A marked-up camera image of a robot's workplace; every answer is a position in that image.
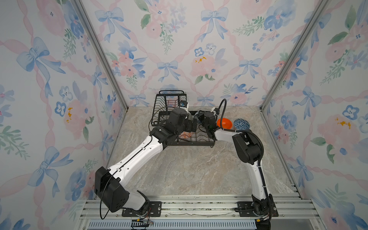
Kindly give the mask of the red geometric pattern bowl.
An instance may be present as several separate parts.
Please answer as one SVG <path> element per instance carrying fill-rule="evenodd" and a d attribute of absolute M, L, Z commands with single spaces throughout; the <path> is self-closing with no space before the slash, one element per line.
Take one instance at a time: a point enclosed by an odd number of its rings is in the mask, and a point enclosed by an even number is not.
<path fill-rule="evenodd" d="M 180 134 L 179 138 L 181 139 L 190 139 L 193 135 L 193 132 L 183 132 Z"/>

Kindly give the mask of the orange plastic bowl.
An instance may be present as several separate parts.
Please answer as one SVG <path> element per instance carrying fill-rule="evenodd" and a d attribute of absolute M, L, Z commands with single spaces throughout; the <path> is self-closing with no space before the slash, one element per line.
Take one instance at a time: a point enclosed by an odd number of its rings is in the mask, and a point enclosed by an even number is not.
<path fill-rule="evenodd" d="M 223 118 L 217 120 L 217 126 L 224 129 L 232 129 L 233 123 L 229 119 Z"/>

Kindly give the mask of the black wire dish rack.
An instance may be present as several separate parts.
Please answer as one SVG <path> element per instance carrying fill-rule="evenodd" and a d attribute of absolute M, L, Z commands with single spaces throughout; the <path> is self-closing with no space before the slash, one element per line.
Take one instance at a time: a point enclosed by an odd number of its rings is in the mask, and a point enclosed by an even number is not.
<path fill-rule="evenodd" d="M 186 119 L 197 119 L 199 111 L 190 111 L 188 103 L 188 112 L 179 108 L 181 100 L 187 101 L 187 94 L 182 90 L 161 90 L 156 94 L 154 108 L 152 112 L 151 125 L 153 127 L 165 127 L 170 133 L 173 133 L 171 146 L 210 146 L 213 147 L 215 141 L 209 136 L 198 121 L 196 132 L 190 139 L 179 138 L 184 132 L 184 122 Z"/>

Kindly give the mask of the blue triangle pattern bowl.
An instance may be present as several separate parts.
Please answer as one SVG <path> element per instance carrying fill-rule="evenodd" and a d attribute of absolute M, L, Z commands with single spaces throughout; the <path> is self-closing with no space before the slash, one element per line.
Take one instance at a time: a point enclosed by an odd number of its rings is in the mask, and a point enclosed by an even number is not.
<path fill-rule="evenodd" d="M 250 129 L 250 123 L 242 118 L 238 118 L 234 121 L 233 126 L 236 130 L 248 130 Z"/>

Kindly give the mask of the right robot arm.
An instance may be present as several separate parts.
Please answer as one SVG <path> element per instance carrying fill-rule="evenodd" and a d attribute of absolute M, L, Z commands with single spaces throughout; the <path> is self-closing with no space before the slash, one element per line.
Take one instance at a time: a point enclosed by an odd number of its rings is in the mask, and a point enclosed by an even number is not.
<path fill-rule="evenodd" d="M 209 138 L 214 141 L 232 143 L 238 158 L 246 164 L 252 185 L 252 211 L 260 222 L 270 222 L 272 219 L 273 199 L 269 193 L 262 170 L 261 160 L 264 156 L 264 146 L 256 134 L 249 129 L 231 130 L 217 125 L 218 109 L 196 113 L 196 119 L 206 130 Z"/>

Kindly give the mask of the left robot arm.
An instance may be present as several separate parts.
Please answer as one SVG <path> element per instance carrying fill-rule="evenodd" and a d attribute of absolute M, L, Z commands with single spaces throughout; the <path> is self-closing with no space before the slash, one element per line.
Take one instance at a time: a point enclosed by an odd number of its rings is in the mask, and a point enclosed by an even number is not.
<path fill-rule="evenodd" d="M 128 156 L 109 168 L 100 167 L 95 173 L 94 185 L 100 204 L 105 204 L 112 213 L 126 208 L 144 215 L 148 211 L 149 199 L 140 191 L 127 191 L 124 186 L 151 158 L 174 143 L 184 131 L 191 131 L 194 124 L 189 118 L 186 102 L 181 101 L 170 112 L 168 120 L 154 127 Z"/>

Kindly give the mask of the aluminium mounting rail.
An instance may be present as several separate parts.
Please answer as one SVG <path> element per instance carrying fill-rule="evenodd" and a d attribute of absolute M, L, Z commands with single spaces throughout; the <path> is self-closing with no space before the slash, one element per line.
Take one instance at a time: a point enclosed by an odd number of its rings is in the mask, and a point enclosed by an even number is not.
<path fill-rule="evenodd" d="M 235 212 L 237 202 L 252 201 L 246 195 L 151 196 L 162 202 L 160 217 L 123 217 L 122 210 L 111 213 L 98 199 L 88 200 L 78 218 L 77 230 L 264 230 L 255 217 Z M 272 230 L 324 230 L 315 205 L 297 193 L 274 194 L 278 217 Z"/>

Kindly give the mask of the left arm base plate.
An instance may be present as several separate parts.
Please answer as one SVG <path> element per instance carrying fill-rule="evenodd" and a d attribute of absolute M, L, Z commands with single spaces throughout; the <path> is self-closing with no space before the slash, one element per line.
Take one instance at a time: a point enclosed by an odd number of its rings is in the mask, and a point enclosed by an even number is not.
<path fill-rule="evenodd" d="M 142 207 L 142 209 L 138 211 L 128 208 L 122 209 L 123 217 L 135 217 L 135 218 L 160 217 L 161 213 L 162 213 L 161 201 L 149 201 L 148 204 L 145 204 Z"/>

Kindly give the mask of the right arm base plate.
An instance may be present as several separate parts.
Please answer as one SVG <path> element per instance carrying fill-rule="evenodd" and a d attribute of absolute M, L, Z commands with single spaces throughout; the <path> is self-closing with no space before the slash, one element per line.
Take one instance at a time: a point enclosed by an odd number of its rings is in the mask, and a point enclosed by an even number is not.
<path fill-rule="evenodd" d="M 272 217 L 279 216 L 278 209 L 273 201 L 271 201 L 271 206 L 267 201 L 263 204 L 251 201 L 239 201 L 234 210 L 238 212 L 241 217 L 263 218 L 269 215 L 269 211 L 271 211 Z"/>

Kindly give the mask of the left aluminium corner post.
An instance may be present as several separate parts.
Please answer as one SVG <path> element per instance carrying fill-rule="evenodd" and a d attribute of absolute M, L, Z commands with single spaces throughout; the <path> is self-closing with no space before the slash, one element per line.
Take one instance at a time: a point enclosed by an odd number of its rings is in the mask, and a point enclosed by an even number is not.
<path fill-rule="evenodd" d="M 98 36 L 97 33 L 94 30 L 94 27 L 89 19 L 89 16 L 87 14 L 87 11 L 82 3 L 82 1 L 80 0 L 71 0 L 71 3 L 73 5 L 73 7 L 76 10 L 77 15 L 79 16 L 80 20 L 81 20 L 81 24 L 85 27 L 86 29 L 86 33 L 90 38 L 91 44 L 95 50 L 95 52 L 97 53 L 97 57 L 99 58 L 103 69 L 105 70 L 108 79 L 111 81 L 112 87 L 115 90 L 117 97 L 120 101 L 120 103 L 122 104 L 124 111 L 127 112 L 128 111 L 128 106 L 123 98 L 123 94 L 122 91 L 118 85 L 118 81 L 116 80 L 112 69 L 110 67 L 110 65 L 108 64 L 106 55 L 104 54 L 103 48 L 101 46 L 100 41 L 98 40 Z"/>

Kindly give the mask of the aluminium corner post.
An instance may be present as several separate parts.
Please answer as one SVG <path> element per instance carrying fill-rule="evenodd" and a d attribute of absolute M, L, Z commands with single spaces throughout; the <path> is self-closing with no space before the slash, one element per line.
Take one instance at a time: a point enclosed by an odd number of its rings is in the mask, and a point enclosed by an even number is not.
<path fill-rule="evenodd" d="M 314 28 L 318 24 L 318 21 L 323 16 L 323 13 L 324 13 L 324 11 L 325 11 L 325 9 L 326 9 L 326 7 L 328 6 L 329 3 L 330 3 L 330 1 L 328 1 L 328 0 L 322 0 L 322 1 L 317 2 L 317 5 L 316 5 L 315 9 L 314 9 L 314 11 L 312 12 L 312 14 L 310 16 L 310 20 L 304 26 L 304 28 L 303 28 L 303 30 L 300 34 L 300 38 L 295 43 L 295 46 L 291 50 L 291 52 L 289 54 L 289 57 L 286 60 L 285 66 L 279 72 L 279 75 L 276 77 L 276 80 L 272 84 L 272 86 L 270 88 L 270 91 L 266 94 L 265 100 L 260 105 L 261 112 L 264 112 L 266 110 L 267 106 L 270 104 L 273 95 L 277 91 L 277 88 L 280 86 L 280 84 L 282 83 L 284 77 L 286 76 L 286 74 L 288 73 L 288 71 L 291 68 L 292 64 L 294 63 L 295 59 L 297 58 L 297 56 L 299 55 L 299 53 L 303 49 L 307 39 L 312 34 L 312 31 L 314 30 Z"/>
<path fill-rule="evenodd" d="M 94 27 L 89 19 L 89 16 L 87 14 L 87 11 L 82 3 L 82 1 L 80 0 L 71 0 L 71 3 L 73 5 L 73 7 L 76 10 L 77 15 L 79 16 L 80 20 L 81 20 L 81 24 L 85 27 L 86 29 L 86 33 L 90 38 L 91 44 L 95 50 L 95 52 L 97 53 L 97 57 L 99 58 L 103 69 L 105 70 L 108 79 L 111 81 L 112 87 L 115 90 L 117 97 L 120 101 L 120 103 L 122 104 L 124 111 L 127 112 L 128 111 L 128 106 L 123 98 L 123 94 L 122 91 L 118 85 L 118 81 L 116 80 L 112 69 L 110 67 L 110 65 L 108 64 L 106 55 L 104 54 L 103 48 L 101 46 L 100 41 L 98 40 L 98 36 L 97 33 L 94 30 Z"/>

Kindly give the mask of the right aluminium corner post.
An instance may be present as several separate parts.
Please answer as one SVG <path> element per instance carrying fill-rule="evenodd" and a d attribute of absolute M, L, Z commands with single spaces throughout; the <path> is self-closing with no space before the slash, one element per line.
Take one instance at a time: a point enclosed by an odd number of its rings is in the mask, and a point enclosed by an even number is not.
<path fill-rule="evenodd" d="M 261 112 L 264 112 L 266 110 L 267 106 L 270 104 L 273 95 L 277 91 L 277 88 L 280 86 L 280 84 L 282 83 L 284 77 L 286 76 L 286 74 L 288 73 L 288 71 L 291 68 L 292 64 L 294 63 L 295 59 L 297 58 L 297 56 L 299 55 L 299 53 L 303 49 L 307 39 L 312 34 L 312 31 L 314 30 L 314 28 L 318 24 L 318 21 L 323 16 L 323 13 L 324 13 L 324 11 L 325 11 L 325 9 L 326 9 L 326 7 L 328 6 L 329 3 L 330 3 L 330 1 L 328 1 L 328 0 L 322 0 L 322 1 L 317 2 L 317 5 L 316 5 L 315 9 L 314 9 L 314 11 L 312 12 L 312 14 L 310 16 L 310 20 L 304 26 L 304 28 L 303 28 L 303 30 L 300 34 L 300 38 L 295 43 L 295 46 L 291 50 L 291 52 L 289 54 L 289 57 L 286 60 L 285 66 L 279 72 L 279 75 L 276 77 L 276 80 L 272 84 L 272 86 L 270 88 L 270 91 L 266 94 L 265 100 L 260 105 Z"/>

